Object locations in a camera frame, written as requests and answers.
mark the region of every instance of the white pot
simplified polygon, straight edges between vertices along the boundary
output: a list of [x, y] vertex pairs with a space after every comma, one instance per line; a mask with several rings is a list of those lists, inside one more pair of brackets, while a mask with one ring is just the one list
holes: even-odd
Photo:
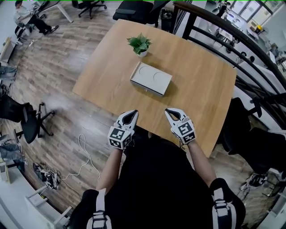
[[146, 56], [148, 53], [148, 50], [144, 51], [144, 52], [141, 52], [140, 54], [137, 54], [139, 57], [144, 57]]

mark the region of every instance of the green plant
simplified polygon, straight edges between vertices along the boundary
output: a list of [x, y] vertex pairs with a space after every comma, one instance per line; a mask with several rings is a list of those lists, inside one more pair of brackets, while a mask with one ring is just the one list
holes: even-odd
[[140, 33], [139, 36], [136, 38], [134, 37], [127, 38], [127, 41], [129, 42], [129, 45], [133, 47], [133, 51], [136, 54], [140, 54], [141, 52], [146, 51], [152, 44], [150, 42], [150, 39], [144, 37], [142, 33]]

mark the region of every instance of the trash can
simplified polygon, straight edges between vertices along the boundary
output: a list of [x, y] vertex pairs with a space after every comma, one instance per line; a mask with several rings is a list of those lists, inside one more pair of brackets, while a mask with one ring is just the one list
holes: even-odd
[[171, 28], [173, 11], [168, 9], [161, 10], [161, 29], [169, 31]]

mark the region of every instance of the railing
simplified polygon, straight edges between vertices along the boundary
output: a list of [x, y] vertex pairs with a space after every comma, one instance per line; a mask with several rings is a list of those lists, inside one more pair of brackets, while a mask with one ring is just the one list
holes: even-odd
[[[238, 30], [234, 27], [231, 23], [219, 18], [218, 16], [214, 15], [213, 13], [197, 7], [195, 5], [186, 3], [186, 2], [174, 2], [174, 13], [173, 13], [173, 21], [170, 29], [170, 33], [175, 33], [174, 28], [177, 24], [177, 16], [179, 11], [189, 12], [190, 16], [188, 18], [188, 22], [186, 28], [184, 30], [183, 39], [190, 40], [192, 42], [197, 43], [198, 45], [208, 49], [209, 51], [213, 52], [214, 54], [220, 56], [221, 58], [225, 59], [227, 62], [232, 64], [242, 73], [244, 73], [249, 79], [251, 79], [257, 86], [253, 86], [253, 84], [249, 84], [244, 79], [239, 76], [236, 76], [236, 86], [242, 89], [248, 96], [252, 99], [257, 99], [260, 102], [261, 107], [264, 108], [265, 111], [272, 116], [272, 118], [276, 121], [276, 123], [282, 128], [286, 129], [286, 93], [280, 93], [278, 88], [273, 85], [273, 82], [269, 80], [269, 78], [250, 60], [244, 57], [241, 53], [239, 53], [233, 46], [223, 42], [218, 37], [194, 26], [194, 23], [197, 17], [200, 17], [206, 21], [211, 22], [212, 24], [218, 26], [219, 28], [225, 30], [226, 32], [230, 33], [233, 37], [235, 37], [238, 41], [242, 42], [247, 48], [249, 48], [255, 55], [257, 55], [260, 60], [267, 66], [267, 68], [275, 75], [281, 86], [286, 90], [286, 79], [283, 77], [277, 65], [275, 65], [271, 59], [266, 55], [264, 51], [261, 50], [260, 47], [257, 46], [255, 42], [253, 42], [247, 35], [243, 32]], [[229, 57], [225, 56], [218, 50], [214, 49], [213, 47], [193, 38], [190, 37], [190, 32], [195, 30], [211, 39], [215, 42], [220, 43], [221, 45], [225, 46], [227, 49], [231, 50], [234, 54], [238, 57], [243, 59], [246, 63], [248, 63], [266, 82], [267, 84], [273, 89], [275, 94], [270, 92], [269, 90], [265, 89], [265, 87], [257, 80], [257, 78], [253, 77], [249, 72], [247, 72], [243, 67], [237, 64], [235, 61], [231, 60]]]

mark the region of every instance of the potted plant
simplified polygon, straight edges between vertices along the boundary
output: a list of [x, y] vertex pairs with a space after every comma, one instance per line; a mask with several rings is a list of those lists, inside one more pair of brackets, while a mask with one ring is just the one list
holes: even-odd
[[144, 57], [147, 55], [147, 51], [149, 46], [152, 44], [150, 42], [150, 39], [147, 39], [142, 35], [142, 33], [139, 34], [138, 37], [134, 38], [128, 38], [127, 41], [129, 42], [129, 45], [133, 47], [133, 51], [139, 56]]

